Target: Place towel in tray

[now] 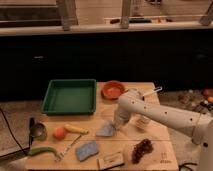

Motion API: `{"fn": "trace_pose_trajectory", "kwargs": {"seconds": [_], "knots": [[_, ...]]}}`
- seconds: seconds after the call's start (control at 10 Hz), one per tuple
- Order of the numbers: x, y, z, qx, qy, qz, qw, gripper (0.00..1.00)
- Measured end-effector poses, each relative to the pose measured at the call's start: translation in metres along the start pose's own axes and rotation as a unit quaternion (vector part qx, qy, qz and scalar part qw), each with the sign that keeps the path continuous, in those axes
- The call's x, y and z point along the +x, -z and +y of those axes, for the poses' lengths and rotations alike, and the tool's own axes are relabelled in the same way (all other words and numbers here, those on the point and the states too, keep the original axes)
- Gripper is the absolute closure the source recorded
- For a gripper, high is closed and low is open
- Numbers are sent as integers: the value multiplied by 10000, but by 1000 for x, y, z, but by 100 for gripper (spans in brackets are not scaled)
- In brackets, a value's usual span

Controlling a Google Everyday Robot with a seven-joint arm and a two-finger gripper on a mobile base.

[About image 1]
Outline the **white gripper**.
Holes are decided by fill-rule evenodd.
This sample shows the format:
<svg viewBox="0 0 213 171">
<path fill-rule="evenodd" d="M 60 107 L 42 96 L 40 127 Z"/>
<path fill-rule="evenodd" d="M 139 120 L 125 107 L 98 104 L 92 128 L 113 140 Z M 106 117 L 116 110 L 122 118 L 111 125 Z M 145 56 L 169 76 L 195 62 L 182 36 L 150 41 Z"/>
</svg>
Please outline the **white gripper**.
<svg viewBox="0 0 213 171">
<path fill-rule="evenodd" d="M 126 125 L 131 118 L 131 113 L 118 107 L 114 112 L 114 127 L 120 129 L 122 126 Z"/>
</svg>

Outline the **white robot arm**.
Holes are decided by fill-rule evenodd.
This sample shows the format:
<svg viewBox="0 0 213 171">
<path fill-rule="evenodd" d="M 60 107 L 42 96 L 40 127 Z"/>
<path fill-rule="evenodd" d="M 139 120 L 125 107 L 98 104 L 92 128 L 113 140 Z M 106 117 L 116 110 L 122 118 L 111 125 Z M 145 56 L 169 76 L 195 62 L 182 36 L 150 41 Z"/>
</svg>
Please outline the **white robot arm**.
<svg viewBox="0 0 213 171">
<path fill-rule="evenodd" d="M 213 171 L 213 117 L 145 102 L 137 90 L 130 89 L 118 98 L 114 112 L 115 127 L 119 129 L 127 124 L 133 113 L 191 137 L 195 144 L 201 145 L 196 171 Z"/>
</svg>

